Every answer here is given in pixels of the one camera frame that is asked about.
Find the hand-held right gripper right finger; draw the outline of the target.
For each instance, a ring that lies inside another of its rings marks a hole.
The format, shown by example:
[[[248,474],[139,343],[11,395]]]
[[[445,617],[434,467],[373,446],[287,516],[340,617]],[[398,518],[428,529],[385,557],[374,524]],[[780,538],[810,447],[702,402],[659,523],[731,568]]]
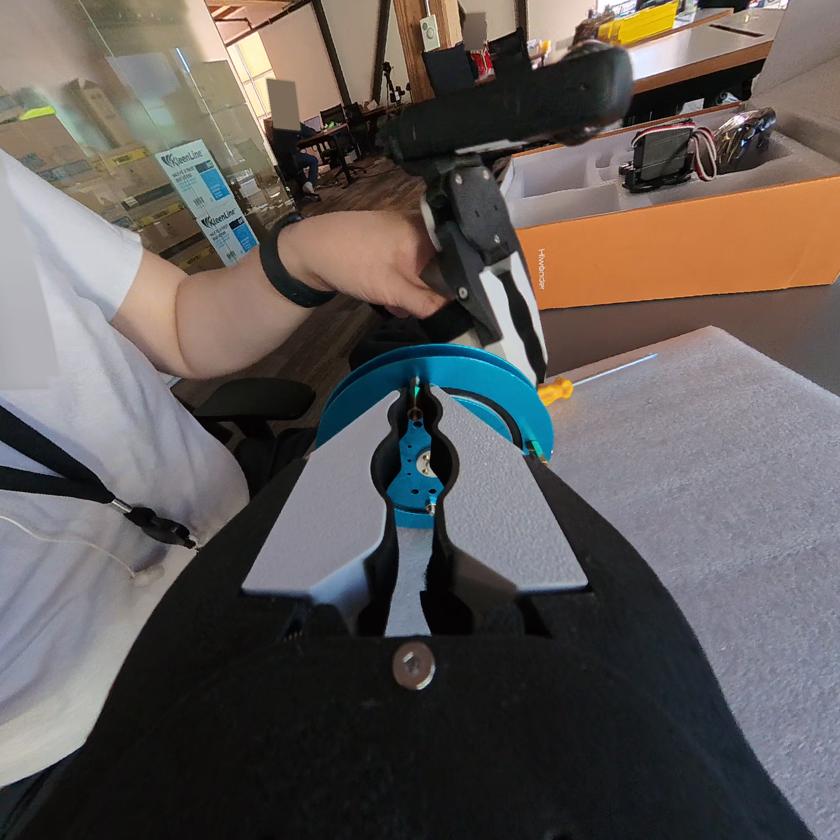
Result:
[[[425,385],[421,405],[444,486],[420,593],[430,631],[548,636],[532,597],[588,581],[532,473],[541,462],[492,401]]]

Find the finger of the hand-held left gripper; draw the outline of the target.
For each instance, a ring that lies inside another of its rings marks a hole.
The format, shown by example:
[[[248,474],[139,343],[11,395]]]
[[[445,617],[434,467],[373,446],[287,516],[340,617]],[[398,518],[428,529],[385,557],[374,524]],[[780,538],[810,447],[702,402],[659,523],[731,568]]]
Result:
[[[520,252],[512,252],[504,269],[504,290],[515,333],[522,345],[521,368],[535,385],[544,383],[548,352],[528,269]]]
[[[500,334],[484,349],[516,367],[529,382],[536,382],[537,335],[517,281],[509,271],[498,275],[490,268],[480,272],[479,281]]]

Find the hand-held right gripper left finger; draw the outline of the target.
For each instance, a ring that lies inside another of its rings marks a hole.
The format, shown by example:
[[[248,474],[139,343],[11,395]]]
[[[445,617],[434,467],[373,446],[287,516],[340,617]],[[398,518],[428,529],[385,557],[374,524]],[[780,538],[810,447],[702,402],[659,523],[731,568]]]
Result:
[[[352,631],[383,635],[398,569],[394,505],[403,394],[388,393],[317,448],[243,583],[249,595],[335,606]]]

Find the blue round metal base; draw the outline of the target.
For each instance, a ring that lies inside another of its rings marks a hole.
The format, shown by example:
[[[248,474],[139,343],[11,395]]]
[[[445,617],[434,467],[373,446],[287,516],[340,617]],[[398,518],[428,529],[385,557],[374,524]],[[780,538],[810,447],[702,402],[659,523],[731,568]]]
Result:
[[[351,372],[332,392],[318,427],[317,447],[350,425],[387,393],[420,384],[437,385],[454,397],[522,452],[535,443],[537,453],[550,458],[554,432],[537,388],[513,364],[485,350],[431,343],[392,350]],[[431,466],[420,466],[429,455],[431,437],[422,421],[407,421],[401,432],[401,471],[388,487],[400,528],[432,529],[427,505],[443,492]]]

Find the yellow-handled screwdriver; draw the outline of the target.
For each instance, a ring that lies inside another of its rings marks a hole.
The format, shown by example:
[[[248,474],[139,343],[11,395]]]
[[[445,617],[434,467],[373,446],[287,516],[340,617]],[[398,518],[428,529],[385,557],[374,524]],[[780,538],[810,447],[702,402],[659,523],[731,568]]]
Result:
[[[639,358],[627,361],[623,364],[613,366],[612,368],[590,374],[576,381],[571,381],[564,377],[558,376],[551,383],[546,382],[538,386],[539,398],[544,406],[549,406],[552,403],[555,403],[559,400],[567,400],[574,393],[575,387],[588,384],[590,382],[599,380],[607,375],[611,375],[619,371],[624,371],[638,364],[651,361],[657,355],[657,353],[648,353],[645,356],[641,356]]]

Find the person's left hand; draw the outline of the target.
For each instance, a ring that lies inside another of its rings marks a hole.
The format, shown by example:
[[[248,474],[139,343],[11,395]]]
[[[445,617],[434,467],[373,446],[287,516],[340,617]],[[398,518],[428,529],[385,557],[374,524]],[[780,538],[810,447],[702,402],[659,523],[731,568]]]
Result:
[[[285,227],[277,247],[287,271],[317,291],[338,291],[420,319],[448,302],[419,276],[435,248],[416,215],[326,213]]]

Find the black office chair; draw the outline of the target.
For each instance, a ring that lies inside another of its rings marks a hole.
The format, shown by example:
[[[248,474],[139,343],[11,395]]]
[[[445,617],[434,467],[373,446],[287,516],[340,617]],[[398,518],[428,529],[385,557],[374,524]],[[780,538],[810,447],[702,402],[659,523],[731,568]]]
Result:
[[[276,442],[270,423],[296,421],[312,407],[317,397],[309,385],[279,378],[248,378],[227,382],[205,402],[184,408],[221,444],[234,434],[224,423],[235,425],[243,437],[232,449],[236,457],[255,449],[262,454]]]

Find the row of yellow storage bins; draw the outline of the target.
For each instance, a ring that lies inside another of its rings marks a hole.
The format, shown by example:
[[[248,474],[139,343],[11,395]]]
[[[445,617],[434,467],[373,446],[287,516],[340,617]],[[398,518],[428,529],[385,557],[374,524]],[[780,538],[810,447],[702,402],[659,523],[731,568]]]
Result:
[[[634,14],[604,22],[596,37],[610,45],[629,46],[668,33],[674,27],[678,7],[678,1],[654,2]]]

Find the long wooden table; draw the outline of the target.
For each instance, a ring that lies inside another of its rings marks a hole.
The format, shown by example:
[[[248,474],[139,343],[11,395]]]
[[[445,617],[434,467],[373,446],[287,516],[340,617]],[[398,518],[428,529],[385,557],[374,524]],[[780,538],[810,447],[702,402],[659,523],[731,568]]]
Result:
[[[770,54],[784,14],[779,8],[747,9],[630,47],[634,95],[729,70],[754,77]]]

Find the black bagged part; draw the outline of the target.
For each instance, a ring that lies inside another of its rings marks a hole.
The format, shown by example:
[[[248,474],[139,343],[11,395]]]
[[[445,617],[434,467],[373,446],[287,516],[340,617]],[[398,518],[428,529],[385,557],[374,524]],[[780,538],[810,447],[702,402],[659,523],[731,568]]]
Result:
[[[761,165],[767,156],[776,125],[773,108],[741,112],[713,134],[717,174],[745,172]]]

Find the person's white shirt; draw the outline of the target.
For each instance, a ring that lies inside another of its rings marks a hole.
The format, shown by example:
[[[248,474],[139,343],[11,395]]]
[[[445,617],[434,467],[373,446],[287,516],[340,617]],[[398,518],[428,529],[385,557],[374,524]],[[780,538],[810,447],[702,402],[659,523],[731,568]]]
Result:
[[[234,457],[112,325],[138,274],[139,237],[2,152],[45,293],[59,374],[2,405],[132,505],[209,540],[249,500]],[[87,739],[124,659],[193,551],[89,500],[2,492],[2,785]]]

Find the black wristband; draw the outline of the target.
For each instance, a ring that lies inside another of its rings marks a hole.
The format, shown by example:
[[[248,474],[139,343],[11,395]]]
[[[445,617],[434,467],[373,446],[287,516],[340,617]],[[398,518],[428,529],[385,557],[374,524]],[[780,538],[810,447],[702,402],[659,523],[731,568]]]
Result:
[[[295,278],[283,265],[277,248],[280,231],[303,218],[299,213],[289,213],[278,219],[259,244],[259,261],[269,283],[282,297],[302,308],[318,308],[334,299],[338,292],[316,290]]]

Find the white blue cardboard box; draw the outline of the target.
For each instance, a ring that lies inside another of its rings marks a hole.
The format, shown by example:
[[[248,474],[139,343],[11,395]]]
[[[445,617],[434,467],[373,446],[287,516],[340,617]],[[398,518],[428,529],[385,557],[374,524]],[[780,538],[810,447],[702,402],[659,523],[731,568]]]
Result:
[[[202,140],[184,143],[154,157],[195,218],[204,217],[224,203],[234,201],[223,174]]]
[[[211,202],[197,213],[196,221],[226,267],[258,247],[258,239],[233,197]]]

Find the stack of brown cardboard boxes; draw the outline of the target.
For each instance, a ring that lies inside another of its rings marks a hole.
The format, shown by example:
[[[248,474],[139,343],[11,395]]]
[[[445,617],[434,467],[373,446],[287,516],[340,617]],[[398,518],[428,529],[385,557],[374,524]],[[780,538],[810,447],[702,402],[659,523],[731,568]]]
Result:
[[[2,91],[2,149],[186,274],[222,266],[168,176],[142,143],[87,152],[51,107],[24,109]]]

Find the wooden post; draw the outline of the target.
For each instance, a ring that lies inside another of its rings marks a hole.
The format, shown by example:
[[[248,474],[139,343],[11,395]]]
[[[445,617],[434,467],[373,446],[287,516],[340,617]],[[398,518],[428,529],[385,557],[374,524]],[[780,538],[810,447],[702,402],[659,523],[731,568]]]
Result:
[[[434,97],[423,60],[421,20],[434,14],[440,46],[456,46],[462,40],[457,1],[394,1],[396,22],[414,103]]]

